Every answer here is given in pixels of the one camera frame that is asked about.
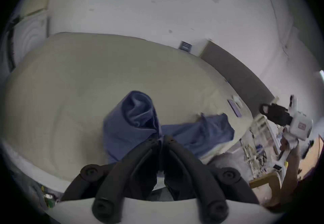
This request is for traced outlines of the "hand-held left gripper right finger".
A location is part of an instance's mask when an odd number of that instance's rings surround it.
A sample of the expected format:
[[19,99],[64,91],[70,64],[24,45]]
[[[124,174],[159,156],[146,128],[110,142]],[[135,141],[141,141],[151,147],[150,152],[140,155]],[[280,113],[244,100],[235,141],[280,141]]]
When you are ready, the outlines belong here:
[[163,167],[165,184],[174,200],[195,196],[203,221],[226,220],[230,213],[226,200],[260,205],[237,169],[204,165],[169,135],[163,139]]

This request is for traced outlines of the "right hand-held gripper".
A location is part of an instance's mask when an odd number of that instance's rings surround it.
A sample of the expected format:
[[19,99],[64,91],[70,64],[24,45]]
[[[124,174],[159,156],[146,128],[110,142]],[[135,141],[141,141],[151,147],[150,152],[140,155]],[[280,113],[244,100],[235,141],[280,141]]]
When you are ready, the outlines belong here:
[[259,105],[259,112],[269,121],[276,121],[275,124],[287,127],[290,134],[298,138],[299,141],[306,141],[313,128],[313,120],[300,111],[297,96],[291,95],[288,108],[278,104]]

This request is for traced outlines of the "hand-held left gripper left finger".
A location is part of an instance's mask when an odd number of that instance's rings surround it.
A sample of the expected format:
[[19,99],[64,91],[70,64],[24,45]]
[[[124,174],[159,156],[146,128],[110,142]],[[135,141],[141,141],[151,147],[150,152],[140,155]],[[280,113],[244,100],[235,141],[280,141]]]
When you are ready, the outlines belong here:
[[124,197],[146,199],[157,184],[160,141],[148,138],[119,162],[89,164],[68,186],[61,202],[94,198],[92,214],[99,221],[121,221]]

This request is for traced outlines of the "person's right hand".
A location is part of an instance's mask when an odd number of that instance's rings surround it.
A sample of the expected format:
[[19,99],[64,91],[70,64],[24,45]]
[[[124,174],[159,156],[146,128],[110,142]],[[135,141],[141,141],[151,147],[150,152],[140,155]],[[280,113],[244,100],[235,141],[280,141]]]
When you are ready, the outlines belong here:
[[287,127],[282,130],[280,140],[280,160],[289,161],[290,159],[300,158],[299,140],[288,131]]

